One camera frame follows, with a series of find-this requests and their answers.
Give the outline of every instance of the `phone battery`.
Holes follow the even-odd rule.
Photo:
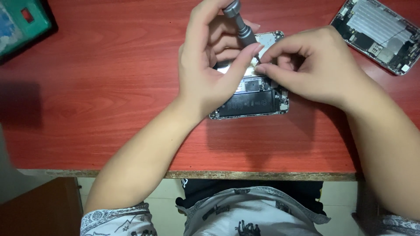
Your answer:
[[[273,113],[275,108],[275,91],[235,94],[219,107],[219,117]]]

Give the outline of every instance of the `hand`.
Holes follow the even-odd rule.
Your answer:
[[[303,63],[294,63],[296,56]],[[268,64],[277,58],[277,66]],[[255,70],[309,100],[345,109],[361,89],[378,85],[356,64],[332,26],[300,32],[271,46]]]
[[[263,48],[254,43],[241,50],[234,22],[218,16],[233,0],[204,0],[190,16],[184,44],[179,48],[177,100],[203,119],[236,91],[252,58]],[[253,32],[259,25],[244,20]],[[235,59],[226,74],[212,69],[217,61]]]

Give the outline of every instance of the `person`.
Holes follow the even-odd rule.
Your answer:
[[[193,9],[179,48],[178,96],[100,171],[86,202],[80,235],[157,235],[144,199],[161,182],[189,132],[234,94],[262,49],[259,43],[241,49],[235,27],[218,16],[231,1],[204,0]],[[254,32],[259,28],[246,23]],[[304,57],[301,65],[294,64],[296,55]],[[234,61],[226,74],[212,69],[217,61],[227,59]],[[269,63],[272,59],[277,59],[277,65]],[[325,26],[285,37],[261,56],[255,70],[293,93],[346,113],[366,181],[382,205],[395,214],[384,234],[419,235],[420,132],[356,64],[340,34]],[[186,199],[179,202],[188,208],[178,206],[187,214],[185,236],[313,236],[320,235],[314,223],[329,221],[322,207],[306,201],[305,193],[296,193],[290,182],[278,188],[273,183],[222,187],[204,199],[189,201],[187,188],[192,181],[185,182]],[[309,192],[306,195],[314,198],[314,191]]]

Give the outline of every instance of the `disassembled phone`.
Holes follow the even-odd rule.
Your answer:
[[[284,38],[281,31],[256,34],[258,42],[264,45],[262,56],[275,42]],[[215,69],[226,73],[231,62],[217,63]],[[287,89],[279,86],[264,74],[254,71],[257,60],[253,58],[235,94],[221,107],[210,113],[213,120],[232,119],[260,115],[285,114],[289,110]]]
[[[420,29],[376,0],[347,0],[331,25],[347,44],[396,75],[420,57]]]

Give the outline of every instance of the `left hand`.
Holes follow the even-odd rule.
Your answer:
[[[204,0],[190,16],[185,42],[179,48],[179,100],[197,119],[220,107],[236,91],[252,58],[263,48],[254,43],[241,49],[236,26],[220,9],[233,0]],[[253,32],[259,25],[244,20]],[[226,74],[212,67],[217,61],[235,59]]]

